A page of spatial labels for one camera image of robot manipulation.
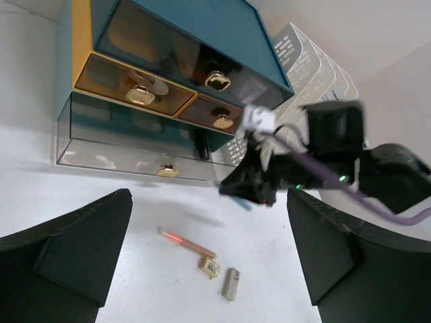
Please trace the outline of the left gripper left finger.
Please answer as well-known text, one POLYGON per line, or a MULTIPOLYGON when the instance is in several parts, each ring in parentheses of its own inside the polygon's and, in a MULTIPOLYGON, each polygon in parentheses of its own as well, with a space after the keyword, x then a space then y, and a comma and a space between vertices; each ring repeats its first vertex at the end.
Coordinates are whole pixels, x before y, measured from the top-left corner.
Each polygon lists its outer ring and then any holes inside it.
POLYGON ((128 189, 1 238, 2 322, 95 322, 132 212, 128 189))

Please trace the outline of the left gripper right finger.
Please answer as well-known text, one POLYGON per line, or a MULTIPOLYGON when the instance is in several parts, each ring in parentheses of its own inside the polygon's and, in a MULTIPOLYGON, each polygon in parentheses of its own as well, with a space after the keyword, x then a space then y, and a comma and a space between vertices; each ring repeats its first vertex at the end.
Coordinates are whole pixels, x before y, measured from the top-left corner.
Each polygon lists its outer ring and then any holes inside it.
POLYGON ((322 322, 429 322, 430 242, 358 219, 301 190, 287 210, 322 322))

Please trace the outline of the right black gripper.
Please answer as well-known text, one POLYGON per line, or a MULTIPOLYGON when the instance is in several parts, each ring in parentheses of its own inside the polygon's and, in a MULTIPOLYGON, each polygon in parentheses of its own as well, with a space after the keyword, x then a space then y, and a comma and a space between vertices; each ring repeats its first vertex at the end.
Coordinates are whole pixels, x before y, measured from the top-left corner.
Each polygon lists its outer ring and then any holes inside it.
POLYGON ((350 135, 334 141, 311 139, 308 150, 289 148, 287 153, 269 156, 267 168, 261 162, 263 145, 270 140, 286 144, 279 136, 257 141, 246 137, 246 153, 239 165, 219 185, 221 195, 272 206, 279 190, 336 189, 350 185, 355 176, 357 139, 350 135))

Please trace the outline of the orange pen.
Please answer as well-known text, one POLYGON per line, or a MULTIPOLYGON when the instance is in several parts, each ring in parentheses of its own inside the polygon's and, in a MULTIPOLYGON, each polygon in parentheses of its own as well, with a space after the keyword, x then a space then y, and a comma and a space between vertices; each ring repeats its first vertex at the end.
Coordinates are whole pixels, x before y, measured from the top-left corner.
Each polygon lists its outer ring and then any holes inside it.
POLYGON ((180 237, 176 234, 164 231, 161 228, 158 228, 158 234, 160 236, 164 236, 165 238, 178 244, 179 246, 181 246, 187 250, 190 250, 192 252, 195 252, 201 256, 209 257, 210 259, 216 259, 216 257, 217 257, 217 254, 215 252, 212 252, 211 250, 208 250, 207 248, 204 248, 203 246, 200 246, 199 244, 196 244, 190 240, 187 240, 184 237, 180 237))

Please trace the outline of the small yellow eraser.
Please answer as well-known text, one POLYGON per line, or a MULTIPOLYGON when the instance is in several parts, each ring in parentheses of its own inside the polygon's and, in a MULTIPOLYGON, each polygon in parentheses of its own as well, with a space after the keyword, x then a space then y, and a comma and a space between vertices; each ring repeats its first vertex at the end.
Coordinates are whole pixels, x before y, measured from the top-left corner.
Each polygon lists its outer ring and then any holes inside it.
POLYGON ((199 269, 210 279, 216 278, 220 273, 220 265, 208 256, 202 258, 199 269))

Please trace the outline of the silver staple box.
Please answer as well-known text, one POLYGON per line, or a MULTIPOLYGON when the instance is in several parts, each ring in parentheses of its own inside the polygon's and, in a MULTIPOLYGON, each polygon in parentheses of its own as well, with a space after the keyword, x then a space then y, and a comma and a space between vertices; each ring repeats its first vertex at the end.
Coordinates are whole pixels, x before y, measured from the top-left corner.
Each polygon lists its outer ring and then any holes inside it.
POLYGON ((238 290, 238 284, 240 280, 240 271, 234 267, 229 268, 226 273, 226 279, 222 289, 222 297, 227 301, 234 301, 238 290))

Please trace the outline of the teal drawer organizer box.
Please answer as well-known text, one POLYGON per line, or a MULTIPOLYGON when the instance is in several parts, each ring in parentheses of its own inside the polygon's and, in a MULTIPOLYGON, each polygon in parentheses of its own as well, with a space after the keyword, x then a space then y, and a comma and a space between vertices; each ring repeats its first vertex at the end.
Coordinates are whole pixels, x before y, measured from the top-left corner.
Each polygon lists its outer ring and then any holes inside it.
POLYGON ((236 76, 294 90, 246 1, 66 1, 57 30, 59 165, 221 181, 246 105, 236 76), (195 130, 204 129, 203 161, 195 130))

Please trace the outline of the blue pen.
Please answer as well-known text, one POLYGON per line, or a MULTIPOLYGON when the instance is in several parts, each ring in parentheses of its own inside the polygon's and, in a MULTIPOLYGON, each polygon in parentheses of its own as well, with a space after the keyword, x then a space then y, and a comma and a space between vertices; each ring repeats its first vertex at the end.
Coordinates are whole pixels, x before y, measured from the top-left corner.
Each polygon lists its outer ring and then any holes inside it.
POLYGON ((238 197, 232 197, 232 200, 237 203, 238 205, 240 205, 243 209, 245 209, 246 211, 252 211, 253 207, 252 205, 245 199, 241 199, 238 197))

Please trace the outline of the green black highlighter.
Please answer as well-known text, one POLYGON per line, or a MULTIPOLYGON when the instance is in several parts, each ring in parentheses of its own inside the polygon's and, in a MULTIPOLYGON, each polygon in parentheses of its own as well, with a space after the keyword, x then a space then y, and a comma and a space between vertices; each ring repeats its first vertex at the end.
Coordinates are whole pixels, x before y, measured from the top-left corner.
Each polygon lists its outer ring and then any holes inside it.
POLYGON ((195 130, 195 142, 199 152, 199 157, 203 161, 209 160, 209 145, 207 142, 207 136, 204 129, 195 130))

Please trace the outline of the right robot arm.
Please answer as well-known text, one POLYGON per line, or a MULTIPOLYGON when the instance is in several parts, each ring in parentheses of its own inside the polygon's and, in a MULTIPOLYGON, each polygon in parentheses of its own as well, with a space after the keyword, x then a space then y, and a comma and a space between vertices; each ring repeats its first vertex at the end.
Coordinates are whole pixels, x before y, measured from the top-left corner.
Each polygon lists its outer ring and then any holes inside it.
POLYGON ((274 111, 248 105, 237 137, 246 141, 239 165, 219 186, 225 196, 270 206, 280 190, 342 190, 374 198, 395 214, 430 196, 430 168, 409 149, 394 143, 369 149, 362 104, 328 101, 307 104, 308 138, 299 147, 281 136, 274 111))

